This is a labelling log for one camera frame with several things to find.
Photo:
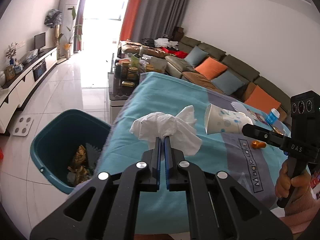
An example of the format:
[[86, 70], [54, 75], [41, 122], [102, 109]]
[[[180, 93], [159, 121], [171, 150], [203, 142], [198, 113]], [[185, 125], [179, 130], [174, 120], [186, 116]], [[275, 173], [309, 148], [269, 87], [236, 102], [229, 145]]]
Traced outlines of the pink sleeved forearm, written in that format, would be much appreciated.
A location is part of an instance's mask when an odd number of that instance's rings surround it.
[[280, 220], [288, 226], [293, 234], [302, 233], [311, 223], [319, 210], [319, 199], [315, 200], [312, 189], [307, 189], [300, 198], [285, 208], [285, 216]]

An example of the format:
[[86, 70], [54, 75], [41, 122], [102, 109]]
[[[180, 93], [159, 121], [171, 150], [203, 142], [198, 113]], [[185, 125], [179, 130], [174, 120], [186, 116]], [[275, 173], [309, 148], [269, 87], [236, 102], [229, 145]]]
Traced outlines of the right hand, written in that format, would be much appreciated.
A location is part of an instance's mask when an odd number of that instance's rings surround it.
[[305, 170], [299, 176], [290, 179], [287, 175], [287, 163], [287, 160], [284, 161], [279, 171], [279, 177], [275, 185], [275, 194], [278, 198], [287, 198], [289, 196], [289, 189], [293, 186], [296, 189], [296, 192], [292, 195], [292, 201], [295, 201], [308, 191], [311, 176], [308, 171]]

